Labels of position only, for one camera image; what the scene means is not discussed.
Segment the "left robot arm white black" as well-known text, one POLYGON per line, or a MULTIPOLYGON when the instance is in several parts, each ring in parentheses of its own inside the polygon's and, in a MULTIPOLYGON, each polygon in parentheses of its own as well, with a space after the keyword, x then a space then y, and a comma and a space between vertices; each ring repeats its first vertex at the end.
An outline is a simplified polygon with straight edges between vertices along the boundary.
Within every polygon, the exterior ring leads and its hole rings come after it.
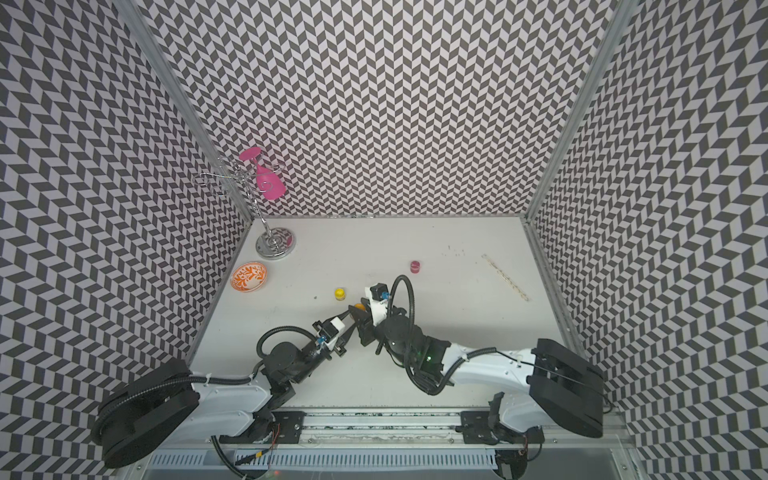
POLYGON ((90 439, 102 449, 105 467, 133 464, 166 440, 202 440, 211 436, 255 442, 270 434, 273 412, 301 383, 333 355, 342 356, 366 312, 346 312, 314 323, 311 330, 275 327, 259 339, 259 361, 244 377, 195 374, 172 359, 113 391, 99 405, 90 439), (307 338, 303 347, 282 342, 270 351, 267 339, 290 331, 307 338))

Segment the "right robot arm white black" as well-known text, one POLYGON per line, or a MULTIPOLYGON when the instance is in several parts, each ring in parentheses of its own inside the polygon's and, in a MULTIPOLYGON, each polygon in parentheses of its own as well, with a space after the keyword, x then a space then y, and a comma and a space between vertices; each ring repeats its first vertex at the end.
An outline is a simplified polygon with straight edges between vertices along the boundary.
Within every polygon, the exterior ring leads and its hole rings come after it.
POLYGON ((532 437, 555 424, 587 438, 604 433, 604 374, 552 339, 532 349, 472 349, 423 334, 402 309, 376 319, 370 308, 348 310, 363 345, 387 351, 418 390, 438 396, 457 385, 494 388, 488 428, 499 441, 532 437))

